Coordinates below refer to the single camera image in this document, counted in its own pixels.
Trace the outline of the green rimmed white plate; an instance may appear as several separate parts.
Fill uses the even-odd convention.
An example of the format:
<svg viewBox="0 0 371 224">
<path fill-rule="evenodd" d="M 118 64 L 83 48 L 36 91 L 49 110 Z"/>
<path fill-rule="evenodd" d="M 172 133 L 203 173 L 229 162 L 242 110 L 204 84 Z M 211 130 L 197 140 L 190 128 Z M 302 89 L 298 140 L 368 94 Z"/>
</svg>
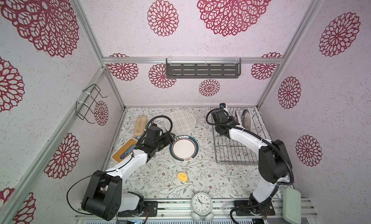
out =
<svg viewBox="0 0 371 224">
<path fill-rule="evenodd" d="M 181 162 L 189 162 L 197 157 L 200 147 L 197 140 L 191 136 L 177 136 L 169 147 L 171 156 Z"/>
</svg>

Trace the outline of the plaid beige plate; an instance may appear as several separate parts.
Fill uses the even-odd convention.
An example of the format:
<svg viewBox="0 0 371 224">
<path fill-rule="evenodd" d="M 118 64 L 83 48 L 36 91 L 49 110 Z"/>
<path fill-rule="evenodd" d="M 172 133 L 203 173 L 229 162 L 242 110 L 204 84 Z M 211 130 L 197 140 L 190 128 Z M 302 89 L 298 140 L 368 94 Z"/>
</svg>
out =
<svg viewBox="0 0 371 224">
<path fill-rule="evenodd" d="M 197 119 L 190 111 L 175 110 L 166 116 L 172 120 L 173 128 L 171 133 L 175 134 L 176 136 L 190 136 L 196 128 Z"/>
</svg>

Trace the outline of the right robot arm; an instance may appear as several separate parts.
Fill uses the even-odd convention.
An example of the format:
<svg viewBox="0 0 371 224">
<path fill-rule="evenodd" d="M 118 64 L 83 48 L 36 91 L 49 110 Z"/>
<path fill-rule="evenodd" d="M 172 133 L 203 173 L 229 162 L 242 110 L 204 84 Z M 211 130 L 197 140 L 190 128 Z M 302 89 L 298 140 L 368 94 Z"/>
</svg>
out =
<svg viewBox="0 0 371 224">
<path fill-rule="evenodd" d="M 221 136 L 248 147 L 258 157 L 260 181 L 252 193 L 252 200 L 262 204 L 271 199 L 280 186 L 292 186 L 294 174 L 285 144 L 264 139 L 251 132 L 236 120 L 226 108 L 212 109 L 206 115 L 206 122 L 214 126 Z"/>
</svg>

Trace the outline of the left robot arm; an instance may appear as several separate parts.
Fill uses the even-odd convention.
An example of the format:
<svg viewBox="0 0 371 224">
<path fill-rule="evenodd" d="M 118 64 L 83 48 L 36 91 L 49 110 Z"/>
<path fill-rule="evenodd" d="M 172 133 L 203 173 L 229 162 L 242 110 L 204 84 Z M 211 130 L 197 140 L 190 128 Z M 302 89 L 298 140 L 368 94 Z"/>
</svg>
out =
<svg viewBox="0 0 371 224">
<path fill-rule="evenodd" d="M 148 163 L 158 151 L 170 145 L 175 138 L 170 130 L 163 130 L 153 123 L 146 128 L 132 150 L 118 165 L 107 170 L 97 170 L 89 176 L 90 181 L 82 200 L 81 209 L 106 221 L 118 213 L 128 211 L 140 215 L 145 210 L 144 197 L 134 192 L 123 193 L 123 182 L 137 169 Z"/>
</svg>

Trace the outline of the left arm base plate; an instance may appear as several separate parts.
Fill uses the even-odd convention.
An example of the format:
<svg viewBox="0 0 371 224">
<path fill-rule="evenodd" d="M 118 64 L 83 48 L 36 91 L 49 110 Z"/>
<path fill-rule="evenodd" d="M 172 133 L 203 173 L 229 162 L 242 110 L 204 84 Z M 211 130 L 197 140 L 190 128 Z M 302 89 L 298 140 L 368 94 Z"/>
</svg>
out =
<svg viewBox="0 0 371 224">
<path fill-rule="evenodd" d="M 134 210 L 119 212 L 118 217 L 156 217 L 158 210 L 157 201 L 143 201 Z"/>
</svg>

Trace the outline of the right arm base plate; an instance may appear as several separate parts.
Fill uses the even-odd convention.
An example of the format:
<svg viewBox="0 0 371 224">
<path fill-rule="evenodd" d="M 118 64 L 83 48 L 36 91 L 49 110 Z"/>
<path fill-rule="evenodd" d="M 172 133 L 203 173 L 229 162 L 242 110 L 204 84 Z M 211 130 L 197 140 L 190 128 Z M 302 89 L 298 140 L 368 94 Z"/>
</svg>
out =
<svg viewBox="0 0 371 224">
<path fill-rule="evenodd" d="M 236 200 L 233 202 L 235 208 L 242 208 L 247 206 L 252 206 L 253 203 L 249 200 Z M 273 216 L 275 215 L 275 210 L 271 201 L 260 205 L 258 207 L 250 209 L 237 210 L 237 216 Z"/>
</svg>

